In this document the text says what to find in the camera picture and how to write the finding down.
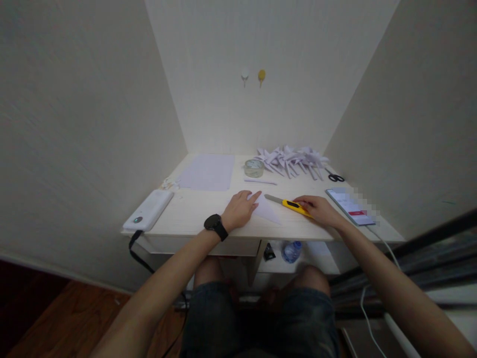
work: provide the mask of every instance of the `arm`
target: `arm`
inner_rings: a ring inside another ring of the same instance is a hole
[[[477,356],[445,313],[325,198],[300,196],[294,201],[318,223],[338,231],[386,310],[421,355]]]
[[[250,191],[234,195],[222,214],[230,233],[244,226],[258,206],[261,192],[250,200]],[[208,253],[220,243],[215,231],[202,230],[162,265],[131,297],[95,348],[92,357],[143,357],[165,311],[187,285]]]

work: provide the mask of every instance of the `knee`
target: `knee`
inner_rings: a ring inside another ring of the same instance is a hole
[[[295,287],[309,287],[331,296],[328,279],[320,269],[307,265],[295,279]]]
[[[223,281],[224,274],[216,256],[207,256],[195,272],[194,288],[209,282]]]

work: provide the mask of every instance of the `smartphone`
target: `smartphone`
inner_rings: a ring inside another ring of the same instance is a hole
[[[375,225],[374,221],[367,215],[366,211],[361,210],[357,201],[344,188],[325,190],[326,194],[344,211],[346,216],[357,226]]]

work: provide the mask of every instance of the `denim shorts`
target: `denim shorts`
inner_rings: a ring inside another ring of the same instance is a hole
[[[293,289],[281,312],[259,336],[237,314],[224,282],[200,285],[192,292],[181,357],[338,358],[338,335],[331,299],[312,288]]]

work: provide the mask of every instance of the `water bottle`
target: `water bottle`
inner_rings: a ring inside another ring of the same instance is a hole
[[[292,264],[300,257],[301,252],[302,243],[300,241],[294,241],[285,246],[282,251],[282,257],[286,262]]]

